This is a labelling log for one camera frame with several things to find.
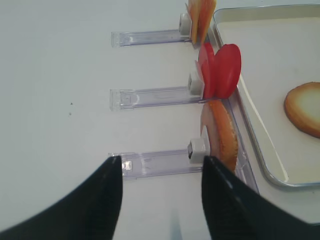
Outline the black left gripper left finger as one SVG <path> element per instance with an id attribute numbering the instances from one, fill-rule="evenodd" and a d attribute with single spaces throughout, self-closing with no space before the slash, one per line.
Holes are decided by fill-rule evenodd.
<path id="1" fill-rule="evenodd" d="M 120 156 L 109 157 L 70 194 L 0 233 L 2 240 L 111 240 L 123 199 Z"/>

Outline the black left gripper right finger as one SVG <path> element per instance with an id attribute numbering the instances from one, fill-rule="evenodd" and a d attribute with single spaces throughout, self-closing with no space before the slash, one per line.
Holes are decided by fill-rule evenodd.
<path id="1" fill-rule="evenodd" d="M 319 225 L 275 206 L 235 176 L 216 157 L 205 156 L 202 207 L 213 240 L 318 240 Z"/>

